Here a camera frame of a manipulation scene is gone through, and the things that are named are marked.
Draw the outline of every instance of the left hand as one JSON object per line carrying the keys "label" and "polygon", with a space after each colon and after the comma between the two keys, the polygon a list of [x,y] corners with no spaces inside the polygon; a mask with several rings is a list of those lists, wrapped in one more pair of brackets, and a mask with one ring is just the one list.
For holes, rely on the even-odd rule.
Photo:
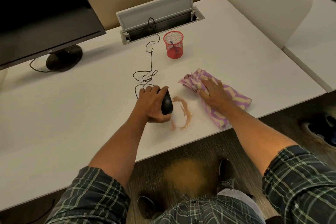
{"label": "left hand", "polygon": [[171,114],[163,115],[161,111],[162,101],[168,87],[163,87],[157,93],[159,90],[159,86],[148,86],[146,89],[141,89],[132,114],[145,116],[147,122],[163,123],[170,121]]}

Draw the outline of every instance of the monitor base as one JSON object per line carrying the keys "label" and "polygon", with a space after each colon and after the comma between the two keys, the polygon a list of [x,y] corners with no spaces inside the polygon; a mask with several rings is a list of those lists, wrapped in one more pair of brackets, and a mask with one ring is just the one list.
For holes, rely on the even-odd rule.
{"label": "monitor base", "polygon": [[73,68],[82,58],[83,51],[78,45],[73,45],[49,55],[46,66],[53,72],[64,72]]}

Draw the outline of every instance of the red mesh pencil cup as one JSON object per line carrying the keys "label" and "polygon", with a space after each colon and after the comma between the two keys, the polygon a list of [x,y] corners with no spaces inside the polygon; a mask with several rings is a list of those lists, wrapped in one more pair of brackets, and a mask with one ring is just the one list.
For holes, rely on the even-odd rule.
{"label": "red mesh pencil cup", "polygon": [[183,54],[183,34],[180,31],[169,31],[163,36],[166,44],[167,56],[171,59],[178,59]]}

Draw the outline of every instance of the shirt sleeve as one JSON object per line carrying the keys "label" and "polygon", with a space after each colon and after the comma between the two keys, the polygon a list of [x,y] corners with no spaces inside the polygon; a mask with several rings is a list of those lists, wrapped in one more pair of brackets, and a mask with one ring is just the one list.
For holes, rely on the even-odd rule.
{"label": "shirt sleeve", "polygon": [[130,198],[121,184],[96,167],[82,168],[46,224],[123,224]]}
{"label": "shirt sleeve", "polygon": [[286,223],[336,223],[336,171],[301,146],[279,151],[262,186]]}

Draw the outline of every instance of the computer mouse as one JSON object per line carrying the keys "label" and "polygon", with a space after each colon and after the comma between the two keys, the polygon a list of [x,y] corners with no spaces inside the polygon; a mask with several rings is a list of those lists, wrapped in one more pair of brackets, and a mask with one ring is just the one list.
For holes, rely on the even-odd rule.
{"label": "computer mouse", "polygon": [[171,101],[169,91],[167,90],[167,93],[165,94],[162,105],[161,105],[161,111],[163,115],[167,115],[173,112],[173,102]]}

